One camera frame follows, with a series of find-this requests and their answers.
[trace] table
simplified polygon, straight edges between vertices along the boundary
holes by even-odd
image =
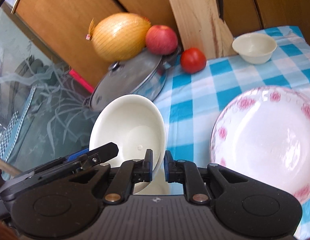
[[[251,88],[279,85],[310,97],[310,46],[296,26],[270,28],[259,33],[272,36],[278,48],[269,62],[251,65],[240,56],[208,60],[206,68],[188,75],[177,66],[170,69],[163,90],[154,103],[165,122],[167,149],[175,160],[210,162],[209,141],[216,118],[237,95]],[[172,184],[172,194],[182,194]],[[310,200],[303,205],[299,238],[310,236]]]

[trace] floral plate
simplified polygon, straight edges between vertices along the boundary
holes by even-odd
[[[310,99],[267,86],[233,99],[221,112],[210,143],[211,162],[310,199]]]

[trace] bowl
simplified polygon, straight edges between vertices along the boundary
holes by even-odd
[[[144,159],[146,149],[153,150],[153,178],[164,160],[166,132],[164,120],[157,107],[140,95],[125,95],[109,103],[98,116],[89,141],[89,150],[106,143],[116,143],[117,157],[108,161],[119,167],[124,161]],[[149,182],[135,184],[134,193]]]
[[[264,64],[277,48],[276,41],[262,33],[247,33],[233,41],[233,49],[250,64]]]
[[[268,86],[244,92],[218,117],[211,162],[310,199],[310,99]]]

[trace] wooden knife block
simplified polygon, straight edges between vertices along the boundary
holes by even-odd
[[[216,0],[169,0],[184,49],[200,49],[207,59],[236,55],[234,37],[219,18]]]

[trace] tomato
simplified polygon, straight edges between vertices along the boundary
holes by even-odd
[[[181,55],[181,66],[188,74],[196,73],[206,66],[206,57],[197,48],[185,50]]]

